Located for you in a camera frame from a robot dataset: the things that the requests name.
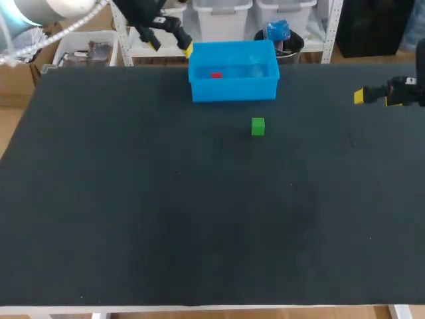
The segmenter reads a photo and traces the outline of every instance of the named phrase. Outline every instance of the storage shelf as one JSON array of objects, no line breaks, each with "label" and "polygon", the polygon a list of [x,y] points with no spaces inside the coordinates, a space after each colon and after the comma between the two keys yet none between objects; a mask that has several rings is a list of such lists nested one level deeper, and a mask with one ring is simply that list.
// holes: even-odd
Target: storage shelf
[{"label": "storage shelf", "polygon": [[[245,40],[254,39],[255,34],[258,32],[258,25],[251,8],[248,12],[246,20]],[[188,7],[184,12],[184,28],[188,32],[194,42],[201,42],[201,30],[199,27],[199,19],[197,12],[192,7]],[[323,51],[326,32],[323,28],[321,20],[317,17],[316,9],[311,10],[309,22],[307,25],[307,33],[303,35],[305,46],[303,52],[321,52]],[[183,56],[182,51],[176,45],[171,47],[161,47],[157,52],[154,51],[149,45],[143,43],[139,38],[139,33],[135,28],[131,28],[129,32],[129,55],[133,58],[141,57],[166,57],[166,56]]]}]

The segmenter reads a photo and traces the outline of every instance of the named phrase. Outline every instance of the blue object in bucket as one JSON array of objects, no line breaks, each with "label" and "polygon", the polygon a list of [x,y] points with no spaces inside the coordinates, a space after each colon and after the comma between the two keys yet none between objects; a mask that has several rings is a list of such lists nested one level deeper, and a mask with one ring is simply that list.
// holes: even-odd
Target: blue object in bucket
[{"label": "blue object in bucket", "polygon": [[195,43],[193,102],[274,100],[280,78],[272,41]]},{"label": "blue object in bucket", "polygon": [[267,24],[267,39],[277,42],[285,41],[291,37],[290,25],[286,20],[270,22]]}]

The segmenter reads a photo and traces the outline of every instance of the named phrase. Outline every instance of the black table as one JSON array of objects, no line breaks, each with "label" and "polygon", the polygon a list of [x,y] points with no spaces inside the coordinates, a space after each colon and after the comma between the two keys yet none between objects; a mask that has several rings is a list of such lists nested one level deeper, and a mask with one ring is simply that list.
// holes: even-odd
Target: black table
[{"label": "black table", "polygon": [[353,105],[396,75],[193,104],[185,69],[49,72],[0,161],[0,305],[425,303],[425,110]]}]

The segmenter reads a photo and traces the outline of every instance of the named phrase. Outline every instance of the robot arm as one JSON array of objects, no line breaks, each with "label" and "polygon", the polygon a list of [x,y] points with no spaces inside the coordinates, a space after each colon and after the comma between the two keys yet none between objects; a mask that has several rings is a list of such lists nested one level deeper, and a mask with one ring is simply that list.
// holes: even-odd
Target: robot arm
[{"label": "robot arm", "polygon": [[181,21],[161,14],[166,0],[115,0],[114,2],[126,17],[128,24],[139,31],[143,42],[150,44],[158,51],[161,43],[151,28],[161,29],[172,33],[177,39],[177,46],[187,58],[190,57],[193,50],[192,38],[183,30]]},{"label": "robot arm", "polygon": [[[36,26],[48,25],[87,14],[96,0],[0,0],[0,27],[6,26],[13,39]],[[161,43],[151,28],[173,33],[177,45],[187,57],[192,51],[192,38],[186,34],[179,19],[163,17],[161,9],[166,0],[115,0],[115,4],[135,27],[143,42],[158,50]],[[0,49],[7,47],[7,38],[0,32]]]}]

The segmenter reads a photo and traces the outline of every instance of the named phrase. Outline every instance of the plastic container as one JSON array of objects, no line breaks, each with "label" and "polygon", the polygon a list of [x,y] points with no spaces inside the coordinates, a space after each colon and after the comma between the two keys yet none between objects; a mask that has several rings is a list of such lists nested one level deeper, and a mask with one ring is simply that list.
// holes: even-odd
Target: plastic container
[{"label": "plastic container", "polygon": [[243,41],[252,0],[193,0],[202,42]]},{"label": "plastic container", "polygon": [[274,100],[280,78],[272,41],[195,43],[193,102]]},{"label": "plastic container", "polygon": [[[182,4],[177,0],[167,0],[162,9],[162,14],[169,17],[179,18],[181,24],[183,25],[183,13],[185,12],[186,8],[186,4]],[[164,30],[158,29],[153,29],[153,32],[161,43],[161,47],[175,47],[177,45],[177,40],[171,33],[167,33]]]},{"label": "plastic container", "polygon": [[58,65],[65,53],[76,51],[87,51],[88,43],[107,42],[112,46],[111,61],[109,66],[117,65],[118,55],[118,33],[116,31],[94,31],[94,32],[72,32],[66,35],[59,44],[58,50],[54,55],[53,64]]},{"label": "plastic container", "polygon": [[317,0],[256,0],[258,28],[266,23],[286,20],[292,31],[306,34],[308,17]]},{"label": "plastic container", "polygon": [[421,41],[424,37],[425,0],[417,0],[413,6],[400,47],[402,50],[414,52],[419,41]]}]

